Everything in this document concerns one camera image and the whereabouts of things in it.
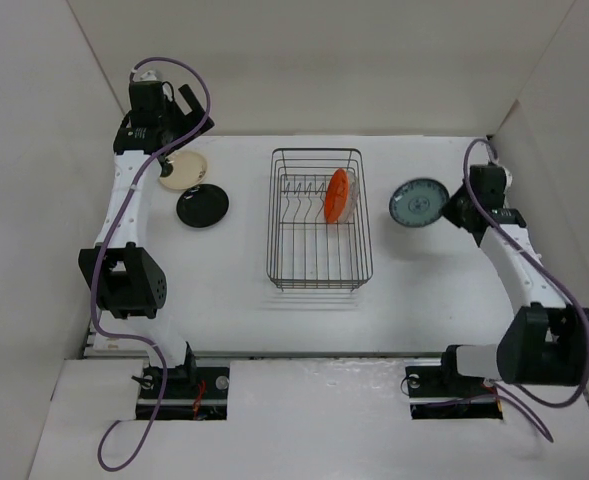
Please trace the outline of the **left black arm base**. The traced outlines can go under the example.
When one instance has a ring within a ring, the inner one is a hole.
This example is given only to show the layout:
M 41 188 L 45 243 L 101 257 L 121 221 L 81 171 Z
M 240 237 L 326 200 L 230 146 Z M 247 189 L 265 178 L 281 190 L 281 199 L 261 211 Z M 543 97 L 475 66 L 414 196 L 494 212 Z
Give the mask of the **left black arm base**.
M 135 415 L 149 420 L 160 393 L 160 368 L 145 367 L 132 379 L 139 384 Z M 230 369 L 226 366 L 200 366 L 195 371 L 169 371 L 159 411 L 159 421 L 222 421 L 227 419 Z

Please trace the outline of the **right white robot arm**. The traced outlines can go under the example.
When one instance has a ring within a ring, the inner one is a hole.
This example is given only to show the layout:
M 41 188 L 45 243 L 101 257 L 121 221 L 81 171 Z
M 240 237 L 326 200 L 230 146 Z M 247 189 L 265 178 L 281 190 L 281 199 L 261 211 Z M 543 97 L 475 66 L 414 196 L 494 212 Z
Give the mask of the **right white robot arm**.
M 457 394 L 473 377 L 511 385 L 584 386 L 589 371 L 589 309 L 577 309 L 542 271 L 527 224 L 504 205 L 507 174 L 473 165 L 443 216 L 470 233 L 490 260 L 514 318 L 496 345 L 451 345 L 436 381 Z

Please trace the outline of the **clear glass plate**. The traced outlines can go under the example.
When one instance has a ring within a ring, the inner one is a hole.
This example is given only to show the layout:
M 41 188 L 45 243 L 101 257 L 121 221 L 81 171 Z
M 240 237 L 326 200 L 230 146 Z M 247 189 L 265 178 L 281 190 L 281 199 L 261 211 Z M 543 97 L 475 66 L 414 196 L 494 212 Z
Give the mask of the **clear glass plate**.
M 356 206 L 358 204 L 359 195 L 360 195 L 360 186 L 358 176 L 352 171 L 346 171 L 347 178 L 348 178 L 348 189 L 347 189 L 347 197 L 346 197 L 346 204 L 342 214 L 342 221 L 344 223 L 350 222 Z

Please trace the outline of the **orange plate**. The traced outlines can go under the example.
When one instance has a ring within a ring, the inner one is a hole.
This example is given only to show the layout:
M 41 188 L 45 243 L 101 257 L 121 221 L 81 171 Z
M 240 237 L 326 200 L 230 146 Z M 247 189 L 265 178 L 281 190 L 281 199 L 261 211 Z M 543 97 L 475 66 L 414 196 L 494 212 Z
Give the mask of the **orange plate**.
M 347 171 L 343 168 L 337 169 L 326 190 L 324 216 L 327 223 L 338 223 L 346 212 L 349 186 Z

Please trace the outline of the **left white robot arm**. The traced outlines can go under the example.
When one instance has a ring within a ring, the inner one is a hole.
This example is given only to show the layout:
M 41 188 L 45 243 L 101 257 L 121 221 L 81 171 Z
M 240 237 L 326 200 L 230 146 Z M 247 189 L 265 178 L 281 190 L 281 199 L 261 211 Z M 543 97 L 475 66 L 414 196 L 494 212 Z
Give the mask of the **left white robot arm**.
M 161 317 L 168 284 L 147 250 L 152 197 L 174 151 L 210 130 L 188 85 L 174 88 L 157 78 L 128 87 L 130 109 L 114 142 L 114 180 L 106 217 L 94 246 L 78 255 L 90 289 L 92 324 L 106 339 L 135 341 L 148 355 L 153 385 L 178 397 L 197 387 L 189 343 Z

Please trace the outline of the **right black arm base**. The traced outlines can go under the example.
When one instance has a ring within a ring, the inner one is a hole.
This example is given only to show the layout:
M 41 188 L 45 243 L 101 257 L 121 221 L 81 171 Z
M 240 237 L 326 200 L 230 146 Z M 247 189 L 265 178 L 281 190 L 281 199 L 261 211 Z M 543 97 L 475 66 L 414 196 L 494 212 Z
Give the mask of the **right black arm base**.
M 413 420 L 502 420 L 500 402 L 478 377 L 446 373 L 435 365 L 405 367 L 401 388 Z

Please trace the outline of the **black plate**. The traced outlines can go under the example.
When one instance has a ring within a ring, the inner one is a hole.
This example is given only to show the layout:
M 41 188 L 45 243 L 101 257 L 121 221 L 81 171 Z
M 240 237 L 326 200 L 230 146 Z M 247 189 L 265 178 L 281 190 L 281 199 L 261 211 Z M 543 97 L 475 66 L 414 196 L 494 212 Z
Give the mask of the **black plate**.
M 176 204 L 179 220 L 191 228 L 208 228 L 224 218 L 229 197 L 219 186 L 199 184 L 184 191 Z

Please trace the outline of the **blue patterned plate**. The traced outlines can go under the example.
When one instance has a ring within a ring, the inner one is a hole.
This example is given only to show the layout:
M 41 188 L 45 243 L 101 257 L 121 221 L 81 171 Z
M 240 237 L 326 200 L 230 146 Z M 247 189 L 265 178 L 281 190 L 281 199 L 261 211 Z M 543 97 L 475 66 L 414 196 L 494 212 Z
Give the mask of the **blue patterned plate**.
M 396 223 L 408 228 L 423 228 L 441 218 L 449 199 L 447 188 L 438 180 L 415 178 L 394 191 L 388 210 Z

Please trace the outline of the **cream plate with flowers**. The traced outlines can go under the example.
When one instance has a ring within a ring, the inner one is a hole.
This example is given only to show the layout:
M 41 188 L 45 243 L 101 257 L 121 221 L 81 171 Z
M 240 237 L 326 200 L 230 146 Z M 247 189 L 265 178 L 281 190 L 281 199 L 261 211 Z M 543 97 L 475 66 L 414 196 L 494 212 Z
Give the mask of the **cream plate with flowers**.
M 206 158 L 194 151 L 177 151 L 167 157 L 159 178 L 170 190 L 187 190 L 201 183 L 207 173 Z

